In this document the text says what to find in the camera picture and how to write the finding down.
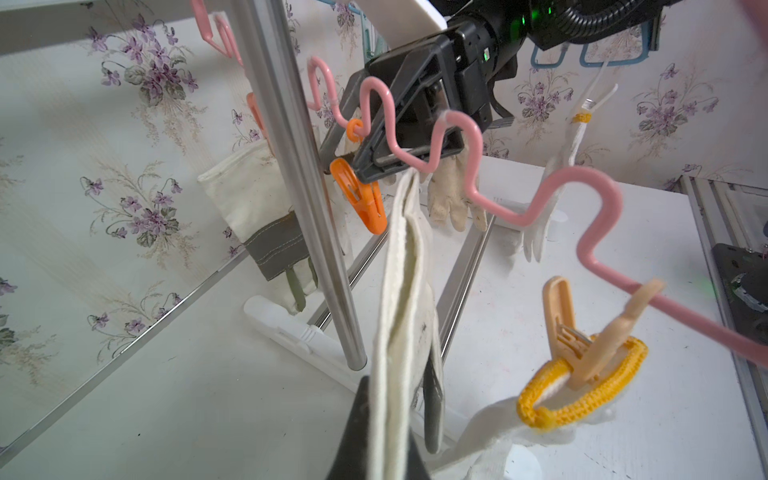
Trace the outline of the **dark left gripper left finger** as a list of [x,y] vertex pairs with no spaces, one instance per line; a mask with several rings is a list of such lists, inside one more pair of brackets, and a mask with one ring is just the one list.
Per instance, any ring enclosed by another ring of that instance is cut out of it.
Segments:
[[361,378],[327,480],[366,478],[370,425],[370,377]]

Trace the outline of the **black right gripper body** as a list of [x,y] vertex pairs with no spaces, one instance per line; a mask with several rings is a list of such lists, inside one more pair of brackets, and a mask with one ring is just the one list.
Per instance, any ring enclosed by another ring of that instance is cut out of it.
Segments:
[[461,111],[482,129],[492,114],[513,115],[498,105],[495,83],[517,73],[519,20],[453,17],[447,26],[413,42],[413,123],[432,128],[439,112]]

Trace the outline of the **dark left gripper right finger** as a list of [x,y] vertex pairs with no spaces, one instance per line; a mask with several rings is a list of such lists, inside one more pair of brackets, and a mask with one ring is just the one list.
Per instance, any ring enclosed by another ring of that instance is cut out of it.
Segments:
[[420,456],[414,434],[408,436],[407,480],[430,480],[430,474]]

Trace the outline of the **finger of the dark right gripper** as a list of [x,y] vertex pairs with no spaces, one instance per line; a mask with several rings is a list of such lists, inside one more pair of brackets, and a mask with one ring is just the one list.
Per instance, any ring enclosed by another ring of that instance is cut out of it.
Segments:
[[386,114],[384,101],[371,92],[372,131],[352,162],[358,180],[370,184],[408,167],[395,155],[389,134],[401,150],[427,163],[435,123],[443,111],[458,105],[459,95],[456,60],[439,50],[388,52],[371,60],[366,69],[389,88],[394,106],[394,113]]
[[[397,49],[391,50],[389,52],[392,52],[392,51],[394,51],[394,52],[409,52],[411,50],[413,50],[413,42],[410,43],[410,44],[407,44],[405,46],[399,47]],[[366,69],[366,65],[365,65],[365,67],[362,70],[354,73],[350,77],[350,79],[349,79],[349,81],[347,83],[347,86],[345,87],[344,92],[343,92],[342,96],[340,97],[338,109],[339,109],[339,113],[340,113],[341,117],[344,120],[351,121],[353,119],[359,119],[359,118],[362,117],[362,104],[363,104],[363,102],[362,102],[362,100],[360,98],[362,84],[366,80],[376,79],[376,78],[371,78],[369,76],[369,73],[367,72],[367,69]],[[368,100],[367,104],[370,106],[369,112],[371,114],[371,131],[372,131],[372,113],[371,113],[370,95],[369,95],[369,100]],[[362,141],[359,149],[356,151],[355,154],[353,154],[353,155],[346,154],[344,156],[344,159],[349,162],[351,167],[352,167],[352,162],[353,162],[353,159],[354,159],[355,155],[358,153],[358,151],[362,147],[363,141]]]

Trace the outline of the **blue wavy hanger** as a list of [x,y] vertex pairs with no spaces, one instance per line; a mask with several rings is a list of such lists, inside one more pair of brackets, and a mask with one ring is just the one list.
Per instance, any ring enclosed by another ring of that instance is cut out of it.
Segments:
[[[363,61],[367,62],[389,50],[386,41],[375,30],[371,21],[352,1],[322,1],[335,13],[339,36],[345,45],[348,33],[355,29],[361,32]],[[659,49],[660,32],[666,15],[646,21],[618,34],[599,41],[584,44],[579,64],[583,68],[626,67],[637,65]]]

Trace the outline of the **white leather glove green fingers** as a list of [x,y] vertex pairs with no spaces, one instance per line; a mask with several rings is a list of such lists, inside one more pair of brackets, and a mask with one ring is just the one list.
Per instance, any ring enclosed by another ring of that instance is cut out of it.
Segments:
[[319,280],[269,143],[246,145],[197,182],[256,262],[266,281],[260,295],[291,315],[302,312]]

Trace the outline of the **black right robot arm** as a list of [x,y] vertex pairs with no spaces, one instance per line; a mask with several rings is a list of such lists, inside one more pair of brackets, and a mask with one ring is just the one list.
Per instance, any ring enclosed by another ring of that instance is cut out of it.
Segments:
[[324,170],[344,134],[362,141],[344,159],[357,179],[369,184],[406,169],[386,139],[383,102],[371,100],[372,129],[362,136],[352,117],[362,109],[366,79],[385,83],[395,106],[398,146],[427,160],[432,130],[444,110],[460,111],[481,131],[508,126],[514,116],[494,95],[497,82],[517,74],[517,53],[526,40],[546,51],[586,45],[635,26],[649,33],[646,46],[658,47],[665,1],[361,1],[388,46],[351,75],[342,94],[330,71],[327,102],[333,124],[320,148]]

